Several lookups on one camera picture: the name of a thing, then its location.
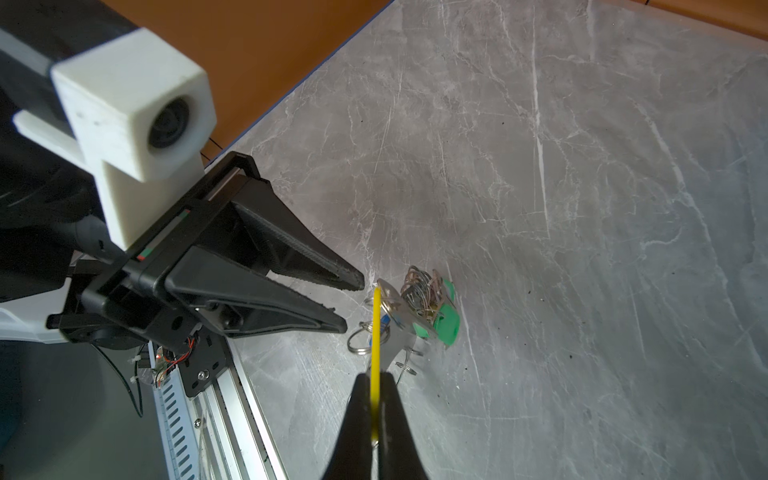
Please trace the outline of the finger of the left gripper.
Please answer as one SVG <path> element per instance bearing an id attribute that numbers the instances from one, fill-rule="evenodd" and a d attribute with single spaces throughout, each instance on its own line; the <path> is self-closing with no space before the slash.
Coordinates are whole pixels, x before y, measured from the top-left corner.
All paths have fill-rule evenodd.
<path id="1" fill-rule="evenodd" d="M 287 331 L 343 334 L 331 309 L 216 253 L 194 246 L 164 281 L 166 291 L 221 336 Z"/>
<path id="2" fill-rule="evenodd" d="M 270 271 L 339 290 L 365 287 L 362 272 L 320 241 L 268 181 L 247 180 L 231 203 Z"/>

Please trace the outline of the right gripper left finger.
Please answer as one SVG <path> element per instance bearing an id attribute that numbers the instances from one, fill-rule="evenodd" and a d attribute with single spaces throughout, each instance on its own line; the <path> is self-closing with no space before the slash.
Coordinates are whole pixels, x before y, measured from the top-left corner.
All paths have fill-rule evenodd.
<path id="1" fill-rule="evenodd" d="M 370 378 L 359 374 L 323 480 L 370 480 L 372 473 L 372 417 Z"/>

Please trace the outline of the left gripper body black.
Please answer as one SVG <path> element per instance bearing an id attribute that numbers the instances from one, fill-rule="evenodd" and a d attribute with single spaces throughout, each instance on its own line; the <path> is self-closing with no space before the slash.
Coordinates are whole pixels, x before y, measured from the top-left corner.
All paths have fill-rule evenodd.
<path id="1" fill-rule="evenodd" d="M 237 268 L 261 274 L 264 261 L 234 204 L 247 186 L 263 185 L 255 160 L 231 152 L 119 254 L 96 251 L 73 270 L 62 312 L 46 325 L 73 343 L 127 349 L 139 340 L 184 353 L 197 328 L 225 328 L 204 316 L 225 304 L 221 288 Z"/>

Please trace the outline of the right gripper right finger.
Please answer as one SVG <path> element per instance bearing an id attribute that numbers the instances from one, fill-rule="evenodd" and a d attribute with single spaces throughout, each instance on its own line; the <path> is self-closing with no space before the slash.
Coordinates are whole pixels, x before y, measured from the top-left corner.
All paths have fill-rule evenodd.
<path id="1" fill-rule="evenodd" d="M 395 378 L 380 375 L 378 408 L 378 478 L 380 480 L 427 480 L 428 476 L 412 437 Z"/>

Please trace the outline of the large metal band keyring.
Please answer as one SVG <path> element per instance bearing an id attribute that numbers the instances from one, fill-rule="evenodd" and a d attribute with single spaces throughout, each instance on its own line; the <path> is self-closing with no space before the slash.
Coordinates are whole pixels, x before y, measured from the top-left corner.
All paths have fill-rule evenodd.
<path id="1" fill-rule="evenodd" d="M 381 370 L 395 365 L 401 373 L 414 375 L 416 371 L 410 366 L 410 360 L 423 355 L 416 349 L 417 343 L 420 340 L 439 341 L 433 328 L 416 312 L 417 303 L 434 276 L 449 280 L 436 270 L 428 272 L 412 265 L 400 287 L 381 278 L 376 281 L 375 287 L 381 290 L 381 318 L 384 315 L 390 317 L 389 328 L 382 331 Z"/>

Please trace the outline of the green key tag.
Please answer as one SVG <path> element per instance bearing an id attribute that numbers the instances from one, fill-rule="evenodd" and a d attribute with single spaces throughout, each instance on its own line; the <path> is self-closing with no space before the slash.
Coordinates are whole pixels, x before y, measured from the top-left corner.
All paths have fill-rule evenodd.
<path id="1" fill-rule="evenodd" d="M 449 280 L 434 276 L 417 306 L 417 314 L 433 328 L 436 338 L 446 347 L 452 346 L 461 327 L 454 285 Z"/>

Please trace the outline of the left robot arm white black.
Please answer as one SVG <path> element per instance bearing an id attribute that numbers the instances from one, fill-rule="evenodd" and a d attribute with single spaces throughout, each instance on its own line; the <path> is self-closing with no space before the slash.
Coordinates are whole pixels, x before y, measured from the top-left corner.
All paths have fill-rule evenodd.
<path id="1" fill-rule="evenodd" d="M 185 354 L 199 336 L 341 334 L 279 276 L 359 291 L 254 159 L 202 151 L 206 72 L 100 1 L 1 5 L 1 314 L 12 338 Z"/>

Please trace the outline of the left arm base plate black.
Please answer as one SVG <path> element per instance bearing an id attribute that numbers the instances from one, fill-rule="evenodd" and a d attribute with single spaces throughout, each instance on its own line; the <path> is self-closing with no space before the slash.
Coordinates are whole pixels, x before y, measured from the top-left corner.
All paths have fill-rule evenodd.
<path id="1" fill-rule="evenodd" d="M 181 361 L 178 370 L 187 398 L 194 398 L 210 386 L 232 365 L 227 339 L 203 327 L 195 335 L 190 355 Z"/>

